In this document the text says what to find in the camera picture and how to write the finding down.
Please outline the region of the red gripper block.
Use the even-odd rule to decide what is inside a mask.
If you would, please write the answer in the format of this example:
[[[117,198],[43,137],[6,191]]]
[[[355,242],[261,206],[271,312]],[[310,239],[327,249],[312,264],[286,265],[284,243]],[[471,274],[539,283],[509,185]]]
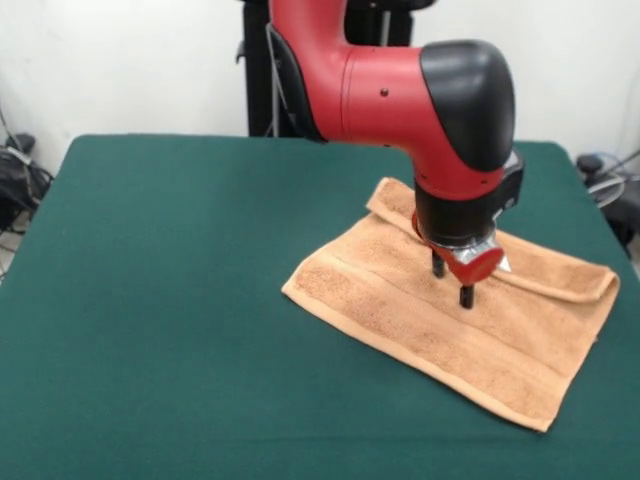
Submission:
[[[422,232],[417,211],[411,217],[411,225],[418,238],[431,249],[432,273],[443,278],[446,268],[462,284],[459,291],[460,306],[474,306],[474,285],[488,278],[502,262],[502,247],[493,230],[486,238],[464,247],[444,247],[427,240]]]

